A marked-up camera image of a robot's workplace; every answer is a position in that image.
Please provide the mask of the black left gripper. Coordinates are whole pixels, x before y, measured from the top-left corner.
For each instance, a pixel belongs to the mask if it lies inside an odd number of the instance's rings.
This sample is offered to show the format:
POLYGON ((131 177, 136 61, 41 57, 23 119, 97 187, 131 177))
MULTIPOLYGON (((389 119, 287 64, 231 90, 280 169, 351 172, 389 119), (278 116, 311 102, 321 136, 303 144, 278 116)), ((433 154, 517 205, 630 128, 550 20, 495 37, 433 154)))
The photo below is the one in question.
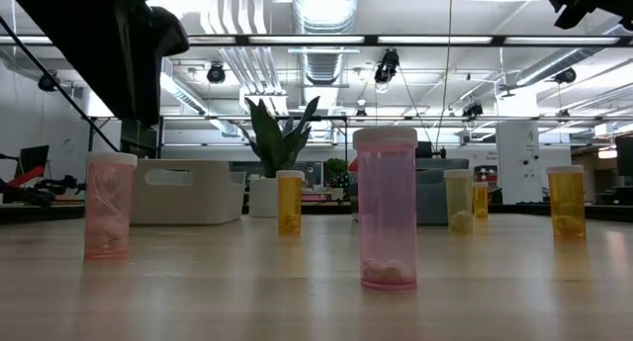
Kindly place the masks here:
MULTIPOLYGON (((148 0, 16 0, 40 30, 67 58, 85 40, 103 45, 120 57, 155 51, 159 57, 190 48, 187 34, 171 12, 148 0)), ((157 124, 160 73, 156 67, 107 66, 75 68, 96 96, 118 119, 157 124)))

